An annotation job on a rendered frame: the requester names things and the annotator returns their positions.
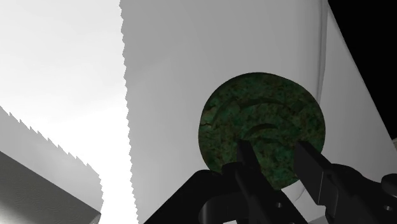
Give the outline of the white rimmed furniture piece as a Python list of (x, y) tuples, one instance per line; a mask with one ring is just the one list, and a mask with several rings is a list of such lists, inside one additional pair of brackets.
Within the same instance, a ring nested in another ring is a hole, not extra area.
[(194, 172), (202, 109), (249, 72), (291, 79), (318, 101), (323, 155), (374, 181), (397, 150), (359, 74), (330, 0), (121, 0), (132, 187), (144, 223)]

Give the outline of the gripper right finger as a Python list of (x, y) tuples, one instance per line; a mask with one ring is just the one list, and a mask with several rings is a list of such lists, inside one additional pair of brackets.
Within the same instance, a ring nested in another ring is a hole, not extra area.
[(328, 224), (397, 224), (397, 174), (381, 182), (333, 164), (307, 141), (295, 145), (294, 172), (312, 200), (326, 208)]

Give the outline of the dark green mottled round plate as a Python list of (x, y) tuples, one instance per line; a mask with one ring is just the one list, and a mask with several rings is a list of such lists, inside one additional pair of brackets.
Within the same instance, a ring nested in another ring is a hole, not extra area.
[(270, 73), (246, 73), (220, 85), (204, 104), (198, 145), (206, 166), (219, 172), (237, 159), (237, 141), (251, 143), (261, 172), (276, 190), (298, 181), (297, 141), (322, 151), (323, 112), (301, 85)]

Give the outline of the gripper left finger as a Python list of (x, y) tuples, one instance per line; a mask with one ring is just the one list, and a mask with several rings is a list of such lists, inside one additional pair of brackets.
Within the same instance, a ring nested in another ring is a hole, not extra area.
[(237, 160), (221, 172), (199, 170), (144, 224), (308, 224), (288, 197), (260, 171), (249, 141), (237, 142)]

